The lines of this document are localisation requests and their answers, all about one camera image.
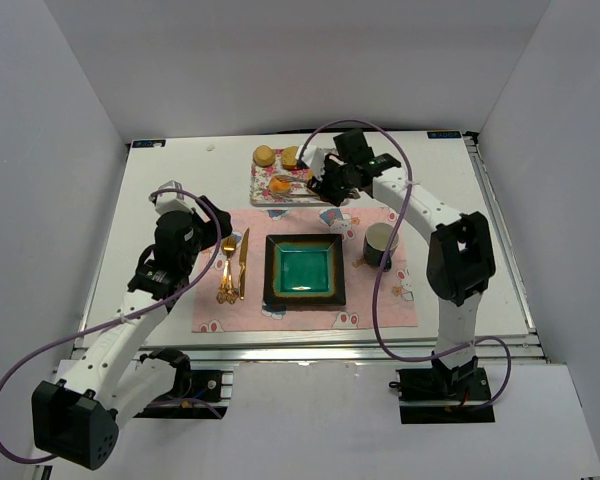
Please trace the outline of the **metal tongs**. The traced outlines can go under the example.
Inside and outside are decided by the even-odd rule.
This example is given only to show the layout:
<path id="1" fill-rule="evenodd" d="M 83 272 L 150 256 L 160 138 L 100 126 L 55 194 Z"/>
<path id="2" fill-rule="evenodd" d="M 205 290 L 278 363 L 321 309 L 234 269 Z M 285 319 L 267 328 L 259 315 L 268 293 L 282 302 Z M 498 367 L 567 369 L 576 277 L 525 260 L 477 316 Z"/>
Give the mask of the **metal tongs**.
<path id="1" fill-rule="evenodd" d="M 312 202 L 321 203 L 322 200 L 320 197 L 313 191 L 311 191 L 308 187 L 309 180 L 303 177 L 286 175 L 286 174 L 276 174 L 274 176 L 280 176 L 281 178 L 285 178 L 292 182 L 292 190 L 289 194 L 283 195 L 283 198 L 290 198 L 296 200 L 310 200 Z"/>

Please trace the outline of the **round orange-topped bun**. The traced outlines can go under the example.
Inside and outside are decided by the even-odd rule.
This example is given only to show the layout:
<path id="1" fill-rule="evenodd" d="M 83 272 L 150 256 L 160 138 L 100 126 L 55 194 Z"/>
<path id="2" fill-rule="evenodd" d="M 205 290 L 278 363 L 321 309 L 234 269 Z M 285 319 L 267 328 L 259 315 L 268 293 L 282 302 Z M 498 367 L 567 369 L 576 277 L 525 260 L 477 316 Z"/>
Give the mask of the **round orange-topped bun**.
<path id="1" fill-rule="evenodd" d="M 269 181 L 268 190 L 272 195 L 287 195 L 292 190 L 292 182 L 285 178 L 281 178 L 280 176 L 274 176 Z"/>

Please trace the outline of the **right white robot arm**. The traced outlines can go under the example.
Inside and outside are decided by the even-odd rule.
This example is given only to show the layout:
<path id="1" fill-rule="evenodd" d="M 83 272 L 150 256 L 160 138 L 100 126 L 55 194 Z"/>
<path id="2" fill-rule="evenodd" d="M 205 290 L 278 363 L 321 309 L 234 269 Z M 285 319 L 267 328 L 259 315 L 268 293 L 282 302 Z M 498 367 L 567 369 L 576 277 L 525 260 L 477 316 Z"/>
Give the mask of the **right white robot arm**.
<path id="1" fill-rule="evenodd" d="M 426 278 L 438 298 L 438 336 L 429 360 L 438 389 L 451 396 L 478 366 L 477 311 L 496 271 L 489 222 L 419 185 L 404 151 L 377 155 L 360 129 L 336 136 L 334 144 L 333 154 L 301 155 L 312 172 L 310 189 L 334 206 L 364 192 L 395 210 L 428 246 Z"/>

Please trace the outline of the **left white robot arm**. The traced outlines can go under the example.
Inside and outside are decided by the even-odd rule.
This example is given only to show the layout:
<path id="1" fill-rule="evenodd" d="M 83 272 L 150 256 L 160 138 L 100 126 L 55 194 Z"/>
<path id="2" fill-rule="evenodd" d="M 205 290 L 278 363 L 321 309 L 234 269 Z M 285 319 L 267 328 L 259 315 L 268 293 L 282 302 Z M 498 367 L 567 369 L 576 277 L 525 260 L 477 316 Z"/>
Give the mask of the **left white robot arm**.
<path id="1" fill-rule="evenodd" d="M 231 234 L 230 214 L 210 210 L 216 217 L 208 221 L 192 210 L 159 216 L 154 242 L 141 255 L 116 312 L 117 325 L 105 328 L 56 382 L 43 381 L 34 390 L 38 449 L 96 470 L 130 419 L 163 395 L 184 393 L 189 359 L 175 349 L 154 351 L 134 373 L 125 371 L 175 305 L 174 295 L 188 284 L 197 255 Z"/>

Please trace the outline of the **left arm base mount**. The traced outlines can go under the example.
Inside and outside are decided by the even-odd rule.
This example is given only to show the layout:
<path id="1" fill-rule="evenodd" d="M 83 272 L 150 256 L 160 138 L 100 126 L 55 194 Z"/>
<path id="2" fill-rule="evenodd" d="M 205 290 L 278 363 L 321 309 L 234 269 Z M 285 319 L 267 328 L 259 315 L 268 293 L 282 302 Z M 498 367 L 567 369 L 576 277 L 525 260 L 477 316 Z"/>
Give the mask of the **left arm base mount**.
<path id="1" fill-rule="evenodd" d="M 172 388 L 160 394 L 139 413 L 138 419 L 221 420 L 227 407 L 221 406 L 223 372 L 193 369 L 190 357 L 174 348 L 156 349 L 139 357 L 139 366 L 150 360 L 166 364 L 175 372 Z"/>

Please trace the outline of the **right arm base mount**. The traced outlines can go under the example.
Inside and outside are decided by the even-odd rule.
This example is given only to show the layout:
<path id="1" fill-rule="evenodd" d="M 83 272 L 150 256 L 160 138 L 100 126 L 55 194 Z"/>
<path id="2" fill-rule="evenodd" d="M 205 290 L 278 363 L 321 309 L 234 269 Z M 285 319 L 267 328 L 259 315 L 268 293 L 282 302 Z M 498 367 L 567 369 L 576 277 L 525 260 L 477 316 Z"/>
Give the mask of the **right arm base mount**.
<path id="1" fill-rule="evenodd" d="M 491 389 L 484 368 L 462 380 L 453 393 L 444 393 L 432 369 L 402 369 L 388 388 L 397 394 L 403 425 L 494 423 Z"/>

